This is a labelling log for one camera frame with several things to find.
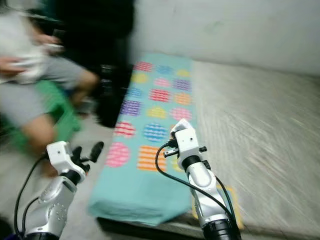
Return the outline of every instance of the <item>gray floor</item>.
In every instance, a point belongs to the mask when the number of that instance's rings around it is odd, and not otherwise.
[[[203,62],[193,64],[192,75],[200,139],[208,148],[214,172],[235,190],[243,222],[320,236],[319,79]],[[79,185],[63,240],[138,239],[103,233],[86,213],[112,132],[89,118],[72,141],[88,152],[103,140],[105,149]],[[11,221],[17,193],[32,163],[30,156],[10,144],[0,146],[0,212]],[[47,183],[40,171],[35,173],[22,206]],[[244,235],[243,239],[270,238]]]

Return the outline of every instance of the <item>person's leg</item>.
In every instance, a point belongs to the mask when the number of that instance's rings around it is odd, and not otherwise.
[[[15,127],[21,128],[37,156],[54,142],[54,124],[45,114],[34,84],[0,84],[0,111]]]
[[[84,69],[76,63],[57,56],[48,59],[48,69],[43,79],[60,85],[65,90],[71,90],[70,100],[74,106],[81,104],[99,82],[94,73]]]

